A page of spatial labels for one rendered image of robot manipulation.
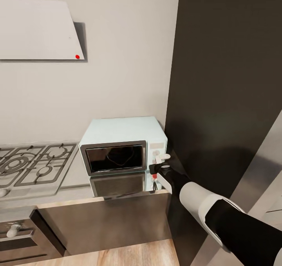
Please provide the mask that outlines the microwave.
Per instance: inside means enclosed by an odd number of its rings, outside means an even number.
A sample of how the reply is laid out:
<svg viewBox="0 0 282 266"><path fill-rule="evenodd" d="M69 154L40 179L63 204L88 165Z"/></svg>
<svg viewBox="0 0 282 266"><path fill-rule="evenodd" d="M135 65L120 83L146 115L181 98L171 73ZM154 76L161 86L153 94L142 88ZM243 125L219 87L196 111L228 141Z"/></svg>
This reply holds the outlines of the microwave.
<svg viewBox="0 0 282 266"><path fill-rule="evenodd" d="M94 119L79 148L88 176L111 175L149 170L167 141L156 117Z"/></svg>

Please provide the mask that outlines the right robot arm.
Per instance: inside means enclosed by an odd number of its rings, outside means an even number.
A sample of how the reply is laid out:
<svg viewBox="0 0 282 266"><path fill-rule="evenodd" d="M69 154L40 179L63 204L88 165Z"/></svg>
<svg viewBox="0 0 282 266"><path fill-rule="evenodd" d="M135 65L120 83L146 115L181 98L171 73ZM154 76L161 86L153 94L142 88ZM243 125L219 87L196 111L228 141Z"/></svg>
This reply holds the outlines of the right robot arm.
<svg viewBox="0 0 282 266"><path fill-rule="evenodd" d="M247 215L234 202L215 194L155 156L149 165L151 175L191 213L202 228L226 252L244 266L282 266L282 231Z"/></svg>

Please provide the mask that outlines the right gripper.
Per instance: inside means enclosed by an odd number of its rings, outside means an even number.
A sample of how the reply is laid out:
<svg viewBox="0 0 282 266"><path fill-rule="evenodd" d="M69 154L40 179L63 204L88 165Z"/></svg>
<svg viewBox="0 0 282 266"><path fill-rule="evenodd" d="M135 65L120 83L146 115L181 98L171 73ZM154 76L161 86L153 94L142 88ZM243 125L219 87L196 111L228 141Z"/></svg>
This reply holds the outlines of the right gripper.
<svg viewBox="0 0 282 266"><path fill-rule="evenodd" d="M161 165L167 165L167 162L162 162L161 164L150 164L149 165L149 171L151 175L157 174L157 168Z"/></svg>

